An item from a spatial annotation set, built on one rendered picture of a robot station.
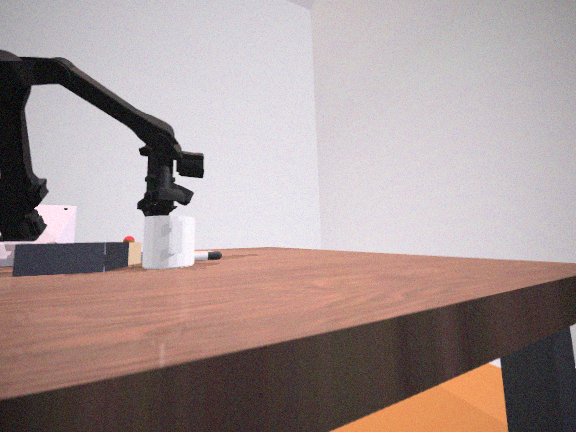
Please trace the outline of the tan cube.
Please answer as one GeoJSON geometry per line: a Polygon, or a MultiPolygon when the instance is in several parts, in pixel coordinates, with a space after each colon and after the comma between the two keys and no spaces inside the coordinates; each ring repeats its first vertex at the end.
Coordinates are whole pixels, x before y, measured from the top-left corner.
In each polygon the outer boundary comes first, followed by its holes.
{"type": "Polygon", "coordinates": [[[141,264],[142,242],[129,242],[128,265],[141,264]]]}

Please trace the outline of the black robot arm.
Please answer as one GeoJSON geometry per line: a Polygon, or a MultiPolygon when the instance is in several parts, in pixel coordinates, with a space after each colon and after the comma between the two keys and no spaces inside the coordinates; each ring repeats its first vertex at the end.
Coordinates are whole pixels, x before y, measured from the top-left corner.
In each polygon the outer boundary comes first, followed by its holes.
{"type": "Polygon", "coordinates": [[[18,57],[0,50],[0,241],[34,242],[48,226],[37,207],[49,190],[32,171],[25,106],[31,86],[60,84],[128,127],[146,145],[149,170],[203,178],[204,155],[181,151],[168,123],[146,114],[62,57],[18,57]]]}

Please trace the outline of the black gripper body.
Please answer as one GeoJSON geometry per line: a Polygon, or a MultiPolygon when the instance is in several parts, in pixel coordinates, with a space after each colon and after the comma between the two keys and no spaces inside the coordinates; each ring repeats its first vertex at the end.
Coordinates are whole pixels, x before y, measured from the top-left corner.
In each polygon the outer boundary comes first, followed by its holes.
{"type": "Polygon", "coordinates": [[[185,194],[181,190],[170,189],[175,177],[167,171],[149,170],[145,177],[147,182],[146,193],[144,198],[137,202],[137,209],[148,208],[149,204],[171,205],[174,201],[178,204],[184,203],[185,194]]]}

